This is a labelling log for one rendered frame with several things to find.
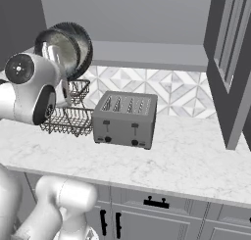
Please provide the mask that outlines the large dark bowl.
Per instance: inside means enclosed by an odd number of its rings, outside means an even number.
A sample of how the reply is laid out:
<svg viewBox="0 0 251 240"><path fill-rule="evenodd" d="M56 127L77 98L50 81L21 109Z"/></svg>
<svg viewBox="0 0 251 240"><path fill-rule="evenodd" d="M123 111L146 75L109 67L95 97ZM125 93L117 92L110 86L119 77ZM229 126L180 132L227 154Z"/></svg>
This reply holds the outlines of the large dark bowl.
<svg viewBox="0 0 251 240"><path fill-rule="evenodd" d="M88 70L92 62L92 41L79 24L64 22L53 25L53 28L67 35L67 38L57 38L56 44L61 49L67 79L74 81Z"/></svg>

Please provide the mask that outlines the small dark bowl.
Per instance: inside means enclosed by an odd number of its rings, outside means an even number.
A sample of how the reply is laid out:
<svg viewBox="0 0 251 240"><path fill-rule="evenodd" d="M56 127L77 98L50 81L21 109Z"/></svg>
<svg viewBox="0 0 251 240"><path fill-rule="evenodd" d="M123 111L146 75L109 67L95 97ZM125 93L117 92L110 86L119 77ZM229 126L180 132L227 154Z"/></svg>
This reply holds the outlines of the small dark bowl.
<svg viewBox="0 0 251 240"><path fill-rule="evenodd" d="M34 53L42 55L42 45L46 42L48 46L53 45L59 48L67 80L77 79L77 66L80 60L80 50L76 41L70 34L58 28L49 28L41 31L34 42Z"/></svg>

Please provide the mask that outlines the grey cabinet door with panes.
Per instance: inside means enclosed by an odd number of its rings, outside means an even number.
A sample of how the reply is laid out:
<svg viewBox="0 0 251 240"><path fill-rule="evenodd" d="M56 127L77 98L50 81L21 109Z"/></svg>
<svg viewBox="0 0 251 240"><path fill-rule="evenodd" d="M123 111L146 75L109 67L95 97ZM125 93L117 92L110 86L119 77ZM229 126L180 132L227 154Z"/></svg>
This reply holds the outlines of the grey cabinet door with panes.
<svg viewBox="0 0 251 240"><path fill-rule="evenodd" d="M226 148L251 150L251 0L211 0L204 49Z"/></svg>

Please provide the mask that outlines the dark grey cabinet door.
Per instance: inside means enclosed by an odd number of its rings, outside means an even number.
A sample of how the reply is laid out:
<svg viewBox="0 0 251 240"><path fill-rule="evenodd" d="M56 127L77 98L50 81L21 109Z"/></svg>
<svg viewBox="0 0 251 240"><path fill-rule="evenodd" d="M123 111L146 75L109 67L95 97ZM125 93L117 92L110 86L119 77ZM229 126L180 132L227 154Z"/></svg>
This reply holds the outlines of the dark grey cabinet door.
<svg viewBox="0 0 251 240"><path fill-rule="evenodd" d="M45 28L41 0L0 0L0 70L12 55L31 48Z"/></svg>

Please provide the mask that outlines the grey four-slot toaster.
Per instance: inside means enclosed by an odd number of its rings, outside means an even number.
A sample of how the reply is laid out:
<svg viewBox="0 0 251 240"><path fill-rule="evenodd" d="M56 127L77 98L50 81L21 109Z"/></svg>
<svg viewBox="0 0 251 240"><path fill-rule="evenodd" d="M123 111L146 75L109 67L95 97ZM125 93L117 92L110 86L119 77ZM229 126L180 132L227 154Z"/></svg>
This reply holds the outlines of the grey four-slot toaster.
<svg viewBox="0 0 251 240"><path fill-rule="evenodd" d="M108 143L150 150L158 96L106 91L92 113L95 143Z"/></svg>

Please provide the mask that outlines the narrow grey drawer front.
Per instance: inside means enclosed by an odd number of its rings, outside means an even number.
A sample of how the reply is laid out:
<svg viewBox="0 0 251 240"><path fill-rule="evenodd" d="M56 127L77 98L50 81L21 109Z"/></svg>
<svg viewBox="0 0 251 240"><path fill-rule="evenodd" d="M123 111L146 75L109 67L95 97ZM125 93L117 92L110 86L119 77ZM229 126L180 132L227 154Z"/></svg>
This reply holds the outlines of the narrow grey drawer front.
<svg viewBox="0 0 251 240"><path fill-rule="evenodd" d="M111 201L111 187L109 185L97 184L98 200L102 202Z"/></svg>

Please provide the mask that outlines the grey cupboard door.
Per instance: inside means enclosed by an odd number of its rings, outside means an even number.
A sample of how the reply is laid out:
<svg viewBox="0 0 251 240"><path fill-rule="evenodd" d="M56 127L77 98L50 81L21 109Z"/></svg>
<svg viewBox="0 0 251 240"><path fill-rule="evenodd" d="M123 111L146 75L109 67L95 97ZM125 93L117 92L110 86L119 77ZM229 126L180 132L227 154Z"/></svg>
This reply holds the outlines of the grey cupboard door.
<svg viewBox="0 0 251 240"><path fill-rule="evenodd" d="M206 220L199 240L251 240L251 227Z"/></svg>
<svg viewBox="0 0 251 240"><path fill-rule="evenodd" d="M121 211L119 240L196 240L200 220L186 216L150 216Z"/></svg>
<svg viewBox="0 0 251 240"><path fill-rule="evenodd" d="M101 221L100 221L100 210L105 210L105 219L108 224L107 235L102 235ZM99 236L99 240L114 240L113 229L111 223L111 206L108 202L98 201L94 208L86 213L88 224L96 231Z"/></svg>

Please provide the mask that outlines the grey open wall cabinet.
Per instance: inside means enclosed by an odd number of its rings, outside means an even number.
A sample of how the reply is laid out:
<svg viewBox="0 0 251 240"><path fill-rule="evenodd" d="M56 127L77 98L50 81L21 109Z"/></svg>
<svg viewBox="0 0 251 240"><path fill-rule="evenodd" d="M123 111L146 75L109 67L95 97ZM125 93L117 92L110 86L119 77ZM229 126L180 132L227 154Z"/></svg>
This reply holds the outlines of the grey open wall cabinet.
<svg viewBox="0 0 251 240"><path fill-rule="evenodd" d="M93 64L127 68L206 69L203 47L211 0L41 0L46 23L84 26Z"/></svg>

